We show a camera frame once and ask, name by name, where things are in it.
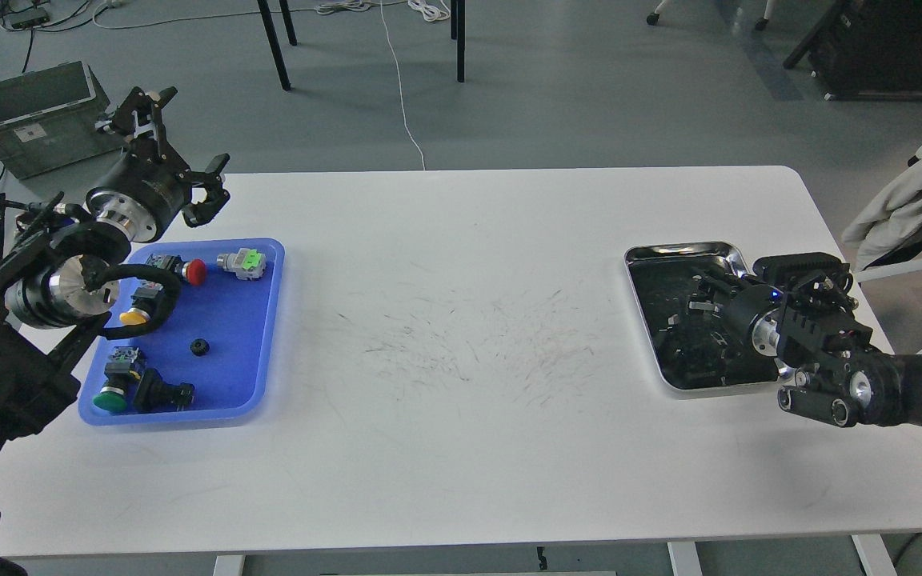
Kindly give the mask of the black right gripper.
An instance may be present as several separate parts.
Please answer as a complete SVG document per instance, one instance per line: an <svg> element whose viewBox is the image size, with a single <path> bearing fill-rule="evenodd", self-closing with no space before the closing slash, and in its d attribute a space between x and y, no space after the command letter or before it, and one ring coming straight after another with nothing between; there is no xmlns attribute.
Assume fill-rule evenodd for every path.
<svg viewBox="0 0 922 576"><path fill-rule="evenodd" d="M715 369L722 360L722 324L737 342L765 357L778 354L782 291L733 274L693 270L687 316L671 314L661 330L663 369Z"/></svg>

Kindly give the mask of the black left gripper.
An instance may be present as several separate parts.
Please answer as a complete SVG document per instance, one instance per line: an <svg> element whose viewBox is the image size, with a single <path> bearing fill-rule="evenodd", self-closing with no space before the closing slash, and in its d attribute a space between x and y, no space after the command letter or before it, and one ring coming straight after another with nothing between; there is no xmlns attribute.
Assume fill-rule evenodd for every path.
<svg viewBox="0 0 922 576"><path fill-rule="evenodd" d="M120 159L88 190L86 204L100 220L124 227L134 243L158 241L182 211L189 227L208 225L230 201L223 185L223 169L230 154L216 154L204 171L186 169L182 182L179 154L167 141L162 110L177 94L174 86L160 92L133 87L113 112L98 120L100 134L122 136ZM205 199L190 202L190 190L201 189Z"/></svg>

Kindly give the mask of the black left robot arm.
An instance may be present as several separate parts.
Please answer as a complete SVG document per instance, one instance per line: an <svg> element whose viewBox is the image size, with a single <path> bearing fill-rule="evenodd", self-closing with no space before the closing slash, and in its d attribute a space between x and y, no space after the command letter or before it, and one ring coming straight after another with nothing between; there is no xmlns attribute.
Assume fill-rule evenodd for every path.
<svg viewBox="0 0 922 576"><path fill-rule="evenodd" d="M194 171L168 142L162 112L176 94L133 87L99 118L96 130L124 145L83 204L56 194L18 205L21 229L12 251L0 253L0 452L39 434L77 400L74 365L96 338L157 330L183 286L205 280L198 259L126 262L133 244L158 241L176 215L204 226L230 199L221 175L228 154Z"/></svg>

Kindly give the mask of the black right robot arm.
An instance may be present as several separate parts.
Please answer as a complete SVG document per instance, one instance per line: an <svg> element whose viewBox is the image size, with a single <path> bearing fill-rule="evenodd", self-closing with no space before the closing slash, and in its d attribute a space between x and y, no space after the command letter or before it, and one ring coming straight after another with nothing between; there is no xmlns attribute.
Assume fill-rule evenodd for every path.
<svg viewBox="0 0 922 576"><path fill-rule="evenodd" d="M670 383L784 383L784 412L832 424L922 427L922 354L874 346L856 320L846 263L828 253L768 256L750 274L694 267L656 347Z"/></svg>

